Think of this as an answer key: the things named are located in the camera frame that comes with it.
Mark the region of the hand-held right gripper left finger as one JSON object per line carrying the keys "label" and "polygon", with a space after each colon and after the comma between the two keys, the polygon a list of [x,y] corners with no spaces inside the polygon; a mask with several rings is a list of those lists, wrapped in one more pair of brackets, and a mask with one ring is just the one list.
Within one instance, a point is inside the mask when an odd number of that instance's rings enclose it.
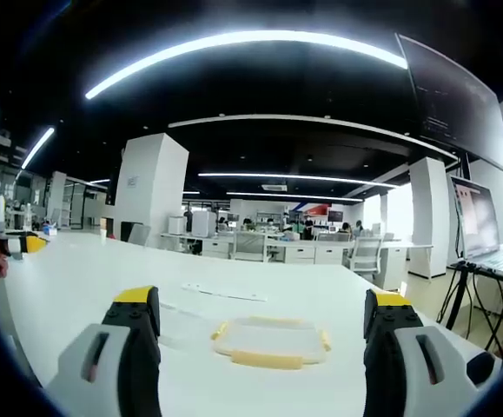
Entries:
{"label": "hand-held right gripper left finger", "polygon": [[46,393],[64,416],[160,416],[158,288],[122,291],[58,357]]}

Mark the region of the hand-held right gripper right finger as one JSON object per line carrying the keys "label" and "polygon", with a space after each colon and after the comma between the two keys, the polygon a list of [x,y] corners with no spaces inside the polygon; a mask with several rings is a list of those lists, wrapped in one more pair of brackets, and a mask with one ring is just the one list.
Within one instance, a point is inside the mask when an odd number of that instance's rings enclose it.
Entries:
{"label": "hand-held right gripper right finger", "polygon": [[464,416],[503,366],[487,351],[466,360],[397,293],[366,292],[363,337],[365,416]]}

